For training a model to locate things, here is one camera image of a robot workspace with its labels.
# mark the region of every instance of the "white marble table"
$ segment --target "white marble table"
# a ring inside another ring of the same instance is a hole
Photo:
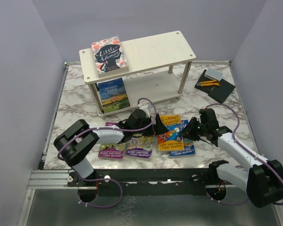
[[[156,108],[160,115],[179,114],[182,119],[199,117],[199,109],[216,103],[206,93],[195,89],[194,86],[204,69],[212,67],[224,73],[224,79],[234,84],[230,68],[227,64],[192,64],[187,82],[184,87],[184,95],[180,100],[169,100],[157,103]],[[184,65],[177,65],[173,68],[173,73],[180,81],[183,74]],[[136,76],[168,70],[161,68],[154,71],[139,73],[124,77],[130,79]],[[254,150],[254,144],[250,135],[243,108],[241,106],[237,90],[228,97],[224,104],[231,106],[240,116],[241,124],[237,131],[237,137],[246,145]],[[235,116],[230,110],[221,106],[215,106],[219,125],[225,125],[234,129],[237,124]],[[87,123],[97,126],[105,125],[106,121],[118,122],[128,118],[132,111],[125,111],[118,114],[107,116],[105,120],[98,116],[97,107],[92,99],[91,93],[83,80],[82,68],[80,65],[69,67],[67,78],[62,92],[58,113],[54,122],[53,132],[47,151],[45,170],[61,170],[69,167],[65,162],[58,160],[57,150],[53,145],[54,139],[71,126],[78,119],[85,119]],[[141,159],[125,156],[122,160],[104,160],[98,158],[99,145],[96,145],[87,155],[87,159],[96,169],[164,169],[164,168],[203,168],[207,167],[212,161],[224,159],[232,164],[238,164],[230,155],[220,148],[209,145],[202,141],[194,143],[196,154],[185,158],[170,158],[168,152],[158,152],[153,150],[150,159]]]

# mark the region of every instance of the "black notebook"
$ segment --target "black notebook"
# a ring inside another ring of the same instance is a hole
[[[207,70],[204,70],[204,71],[203,71],[203,73],[201,74],[201,76],[200,76],[200,78],[198,79],[197,83],[202,82],[202,81],[212,81],[211,79],[209,79],[209,78],[207,78],[206,76],[204,76],[205,73],[206,73],[206,71],[207,71]],[[203,91],[203,92],[205,92],[205,93],[210,93],[210,91],[211,91],[212,88],[213,88],[212,86],[203,86],[203,87],[197,86],[197,83],[196,83],[196,85],[195,85],[195,88],[196,88],[196,89],[199,89],[199,90],[201,90],[201,91]]]
[[[220,86],[213,86],[208,96],[222,104],[235,89],[235,86],[224,79],[222,79],[219,83]]]

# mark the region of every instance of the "lavender wall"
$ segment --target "lavender wall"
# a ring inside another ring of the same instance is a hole
[[[33,3],[0,0],[0,226],[17,225],[63,71]]]
[[[116,34],[130,40],[177,30],[198,60],[233,60],[265,2],[33,0],[65,61],[79,61],[79,50]]]
[[[283,164],[283,0],[267,0],[233,74],[259,151]]]

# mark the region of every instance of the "floor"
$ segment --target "floor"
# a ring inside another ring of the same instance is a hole
[[[256,208],[224,206],[207,196],[158,195],[124,196],[109,209],[78,204],[75,190],[36,191],[28,226],[279,226],[273,205]],[[97,197],[98,205],[113,203],[118,197]],[[228,188],[225,202],[241,202],[246,194]]]
[[[184,87],[184,95],[180,100],[168,100],[156,104],[160,115],[179,114],[182,119],[191,119],[199,116],[199,109],[216,103],[206,93],[194,88],[195,83],[204,69],[212,67],[224,73],[224,79],[234,84],[228,63],[224,64],[195,64],[193,63],[189,72],[187,82]],[[184,65],[174,66],[173,73],[180,81],[183,74]],[[144,76],[155,72],[168,70],[161,68],[154,71],[139,73],[126,76],[123,79],[133,79],[136,76]],[[231,106],[240,116],[241,124],[237,131],[237,137],[250,148],[254,149],[254,144],[250,135],[241,101],[237,90],[228,97],[224,104]],[[214,107],[219,125],[225,125],[231,129],[237,124],[235,116],[227,109],[221,106]],[[85,119],[89,124],[96,126],[105,125],[106,121],[118,122],[128,118],[132,111],[125,111],[118,114],[107,116],[105,120],[98,116],[98,111],[90,90],[83,81],[83,73],[80,65],[71,65],[68,69],[67,78],[63,88],[61,100],[58,107],[57,116],[54,122],[52,136],[50,139],[45,170],[68,169],[65,162],[58,160],[57,150],[53,146],[54,139],[71,126],[78,119]],[[134,158],[125,156],[122,160],[105,160],[98,158],[99,145],[96,145],[87,155],[87,159],[96,169],[161,169],[161,168],[203,168],[207,167],[212,161],[224,159],[232,164],[238,164],[229,154],[220,150],[220,148],[209,145],[204,142],[195,142],[194,156],[186,158],[170,158],[169,153],[153,150],[150,159]]]

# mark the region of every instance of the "book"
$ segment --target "book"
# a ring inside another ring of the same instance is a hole
[[[105,126],[115,125],[114,122],[106,122]],[[101,144],[99,158],[103,159],[123,159],[125,144]]]
[[[153,141],[153,137],[133,137],[127,143],[126,155],[149,159],[152,155]]]
[[[128,63],[118,36],[91,45],[99,76],[128,71]]]
[[[158,150],[161,152],[183,151],[183,137],[179,135],[181,119],[179,115],[162,115],[160,119],[169,132],[158,135]]]
[[[122,78],[99,83],[104,113],[129,107],[129,99]]]
[[[189,123],[189,120],[181,120],[181,130],[183,130]],[[195,154],[195,147],[193,141],[183,138],[184,150],[178,152],[170,152],[170,157],[187,157]]]

